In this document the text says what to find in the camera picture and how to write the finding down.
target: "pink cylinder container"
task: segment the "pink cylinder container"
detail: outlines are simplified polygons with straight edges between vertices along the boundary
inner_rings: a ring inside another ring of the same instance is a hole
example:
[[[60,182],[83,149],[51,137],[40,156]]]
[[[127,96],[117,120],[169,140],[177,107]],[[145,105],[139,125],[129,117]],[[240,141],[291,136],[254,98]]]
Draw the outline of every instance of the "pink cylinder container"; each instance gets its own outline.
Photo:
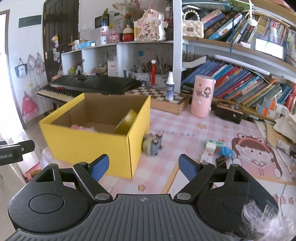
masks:
[[[216,80],[204,76],[196,75],[190,113],[196,117],[207,117],[211,111],[214,86]]]

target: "yellow box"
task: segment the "yellow box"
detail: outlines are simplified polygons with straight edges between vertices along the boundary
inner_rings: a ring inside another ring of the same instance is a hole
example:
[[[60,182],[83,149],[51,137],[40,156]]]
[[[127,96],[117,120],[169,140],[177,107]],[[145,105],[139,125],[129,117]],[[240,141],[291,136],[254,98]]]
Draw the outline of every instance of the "yellow box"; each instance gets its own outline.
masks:
[[[131,110],[138,114],[127,135],[114,134],[116,126]],[[95,127],[97,133],[74,130],[71,126]],[[150,127],[150,97],[106,96],[84,93],[39,122],[53,154],[61,161],[92,162],[107,154],[107,174],[131,179],[135,173],[144,135]]]

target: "smartphone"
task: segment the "smartphone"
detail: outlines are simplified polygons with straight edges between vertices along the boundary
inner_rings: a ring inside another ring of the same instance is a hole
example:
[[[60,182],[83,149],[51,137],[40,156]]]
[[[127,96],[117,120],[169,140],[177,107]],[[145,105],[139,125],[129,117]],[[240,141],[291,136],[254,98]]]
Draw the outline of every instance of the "smartphone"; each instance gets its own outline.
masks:
[[[284,47],[262,39],[256,39],[255,50],[284,59]]]

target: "blue cord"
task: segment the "blue cord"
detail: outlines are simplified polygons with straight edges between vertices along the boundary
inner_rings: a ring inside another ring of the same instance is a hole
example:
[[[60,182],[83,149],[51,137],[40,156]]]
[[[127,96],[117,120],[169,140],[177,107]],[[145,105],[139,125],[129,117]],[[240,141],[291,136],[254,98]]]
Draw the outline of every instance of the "blue cord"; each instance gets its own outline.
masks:
[[[232,45],[233,45],[233,32],[234,32],[234,17],[232,18],[232,32],[231,32],[230,52],[232,51]]]

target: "dark wooden door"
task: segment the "dark wooden door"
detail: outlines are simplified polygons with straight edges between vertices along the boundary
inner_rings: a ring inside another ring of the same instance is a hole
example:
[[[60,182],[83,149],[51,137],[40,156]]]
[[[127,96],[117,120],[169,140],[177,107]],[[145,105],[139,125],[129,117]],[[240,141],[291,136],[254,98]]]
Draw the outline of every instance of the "dark wooden door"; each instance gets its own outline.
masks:
[[[47,81],[57,75],[61,66],[54,61],[52,37],[58,34],[57,52],[71,50],[68,44],[78,39],[79,0],[47,0],[43,7],[43,51]]]

